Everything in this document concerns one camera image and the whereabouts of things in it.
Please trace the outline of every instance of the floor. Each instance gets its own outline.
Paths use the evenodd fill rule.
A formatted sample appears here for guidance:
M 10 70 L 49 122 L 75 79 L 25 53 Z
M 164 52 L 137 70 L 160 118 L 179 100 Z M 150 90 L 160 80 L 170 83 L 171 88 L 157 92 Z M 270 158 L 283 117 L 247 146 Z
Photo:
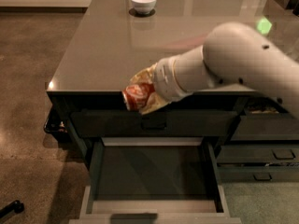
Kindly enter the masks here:
M 279 48 L 299 62 L 299 18 L 267 4 Z M 25 211 L 0 223 L 57 224 L 78 218 L 88 173 L 71 144 L 45 134 L 45 86 L 80 23 L 81 13 L 0 13 L 0 207 Z M 244 224 L 298 223 L 299 183 L 226 183 L 232 217 Z

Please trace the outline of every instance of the small bowl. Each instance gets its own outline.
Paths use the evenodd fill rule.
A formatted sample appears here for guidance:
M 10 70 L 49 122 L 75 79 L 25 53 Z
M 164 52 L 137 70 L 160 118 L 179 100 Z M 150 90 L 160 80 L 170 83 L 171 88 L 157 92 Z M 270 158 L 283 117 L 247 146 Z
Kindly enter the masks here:
M 150 14 L 156 5 L 157 0 L 131 0 L 133 8 L 139 14 Z

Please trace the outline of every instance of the table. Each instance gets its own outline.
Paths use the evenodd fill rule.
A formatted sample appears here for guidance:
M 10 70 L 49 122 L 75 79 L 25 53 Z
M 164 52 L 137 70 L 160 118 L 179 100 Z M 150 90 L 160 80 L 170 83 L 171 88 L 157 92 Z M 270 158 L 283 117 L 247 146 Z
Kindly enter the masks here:
M 215 174 L 210 177 L 213 199 L 219 204 L 215 210 L 222 217 L 229 217 L 218 185 L 213 151 L 217 153 L 218 148 L 231 139 L 248 99 L 261 94 L 240 85 L 199 91 L 143 117 L 127 111 L 121 97 L 121 90 L 136 72 L 165 56 L 202 45 L 206 35 L 219 23 L 241 21 L 257 29 L 258 21 L 264 19 L 265 0 L 221 2 L 158 0 L 151 16 L 138 17 L 129 0 L 92 1 L 47 89 L 53 107 L 90 170 L 92 185 L 87 189 L 88 201 L 98 194 L 98 186 L 101 186 L 100 167 L 113 160 L 113 155 L 105 158 L 107 150 L 113 149 L 107 146 L 111 138 L 119 138 L 118 142 L 127 138 L 130 143 L 136 138 L 140 141 L 159 137 L 164 142 L 169 137 L 180 140 L 204 137 L 198 142 L 201 147 L 189 152 L 197 150 L 199 160 L 204 153 L 208 154 L 204 160 L 207 161 L 205 166 Z M 173 157 L 177 157 L 180 151 L 172 148 Z M 133 148 L 128 155 L 136 152 L 147 157 L 151 153 L 147 149 L 136 151 Z M 121 154 L 115 157 L 120 160 Z M 93 210 L 87 201 L 83 206 Z

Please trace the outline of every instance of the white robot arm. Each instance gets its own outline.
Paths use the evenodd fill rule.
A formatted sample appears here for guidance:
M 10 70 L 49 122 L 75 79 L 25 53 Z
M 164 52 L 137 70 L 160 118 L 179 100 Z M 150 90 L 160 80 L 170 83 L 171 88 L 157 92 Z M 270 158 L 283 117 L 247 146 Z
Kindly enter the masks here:
M 161 59 L 152 83 L 168 103 L 196 91 L 240 83 L 274 99 L 299 119 L 299 64 L 241 23 L 224 23 L 203 46 Z

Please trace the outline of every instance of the table top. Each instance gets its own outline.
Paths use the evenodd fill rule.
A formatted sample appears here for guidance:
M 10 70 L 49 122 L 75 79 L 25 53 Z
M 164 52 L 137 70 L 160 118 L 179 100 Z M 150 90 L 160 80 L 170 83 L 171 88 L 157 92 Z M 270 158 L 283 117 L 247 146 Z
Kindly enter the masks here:
M 47 92 L 122 91 L 138 71 L 202 45 L 220 23 L 257 28 L 261 1 L 157 0 L 150 16 L 138 17 L 130 0 L 92 0 Z M 221 89 L 252 91 L 240 85 Z

